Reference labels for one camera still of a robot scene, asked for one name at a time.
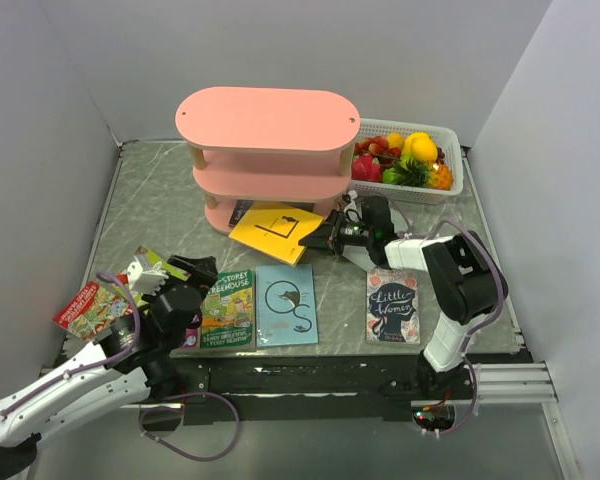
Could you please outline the yellow book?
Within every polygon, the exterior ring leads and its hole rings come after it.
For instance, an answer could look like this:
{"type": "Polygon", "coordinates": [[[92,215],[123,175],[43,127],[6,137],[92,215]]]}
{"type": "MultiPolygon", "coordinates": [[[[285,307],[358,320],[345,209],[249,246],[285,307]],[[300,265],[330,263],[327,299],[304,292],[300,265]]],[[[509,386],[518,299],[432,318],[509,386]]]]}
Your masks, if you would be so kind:
{"type": "Polygon", "coordinates": [[[279,202],[255,202],[229,233],[229,238],[280,262],[295,266],[306,248],[300,240],[314,232],[324,217],[279,202]]]}

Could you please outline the light blue book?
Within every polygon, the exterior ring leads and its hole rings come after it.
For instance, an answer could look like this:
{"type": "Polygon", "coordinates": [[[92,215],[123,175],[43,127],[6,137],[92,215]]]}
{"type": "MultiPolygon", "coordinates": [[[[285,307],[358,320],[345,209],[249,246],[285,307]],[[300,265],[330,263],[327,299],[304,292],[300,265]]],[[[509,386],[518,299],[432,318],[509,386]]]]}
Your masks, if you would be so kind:
{"type": "Polygon", "coordinates": [[[260,266],[255,280],[257,347],[317,344],[312,266],[260,266]]]}

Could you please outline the Wuthering Heights dark blue book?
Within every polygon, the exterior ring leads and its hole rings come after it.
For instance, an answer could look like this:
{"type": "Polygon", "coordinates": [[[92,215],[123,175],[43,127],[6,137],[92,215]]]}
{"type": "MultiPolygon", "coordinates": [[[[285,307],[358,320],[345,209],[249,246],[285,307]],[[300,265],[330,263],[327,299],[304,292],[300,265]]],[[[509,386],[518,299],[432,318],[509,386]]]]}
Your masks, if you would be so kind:
{"type": "MultiPolygon", "coordinates": [[[[251,208],[253,203],[253,200],[237,200],[234,209],[229,217],[228,226],[230,228],[233,228],[241,220],[245,213],[251,208]]],[[[312,203],[286,202],[286,205],[308,212],[312,212],[314,209],[314,205],[312,203]]]]}

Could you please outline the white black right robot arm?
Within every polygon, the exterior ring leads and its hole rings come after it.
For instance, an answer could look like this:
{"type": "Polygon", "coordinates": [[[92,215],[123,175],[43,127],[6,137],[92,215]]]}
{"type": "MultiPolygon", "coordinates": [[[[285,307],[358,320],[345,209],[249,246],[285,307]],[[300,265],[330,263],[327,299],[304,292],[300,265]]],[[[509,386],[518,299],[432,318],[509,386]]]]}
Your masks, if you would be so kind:
{"type": "Polygon", "coordinates": [[[508,295],[503,274],[475,232],[442,220],[425,236],[400,234],[383,196],[331,211],[299,244],[335,256],[348,246],[361,247],[381,269],[429,275],[440,316],[422,352],[428,367],[418,372],[417,386],[432,399],[451,388],[449,371],[465,361],[474,334],[498,319],[508,295]]]}

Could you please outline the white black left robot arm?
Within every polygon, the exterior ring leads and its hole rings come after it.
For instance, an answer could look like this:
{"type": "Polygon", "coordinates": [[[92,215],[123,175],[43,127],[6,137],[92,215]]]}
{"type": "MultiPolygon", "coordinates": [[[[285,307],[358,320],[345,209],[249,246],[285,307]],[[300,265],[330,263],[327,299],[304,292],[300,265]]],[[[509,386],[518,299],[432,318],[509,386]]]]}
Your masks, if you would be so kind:
{"type": "Polygon", "coordinates": [[[218,270],[212,256],[172,255],[167,263],[185,278],[140,264],[122,275],[97,273],[129,306],[64,364],[0,400],[0,479],[29,467],[44,442],[72,427],[122,405],[176,394],[170,354],[194,325],[218,270]]]}

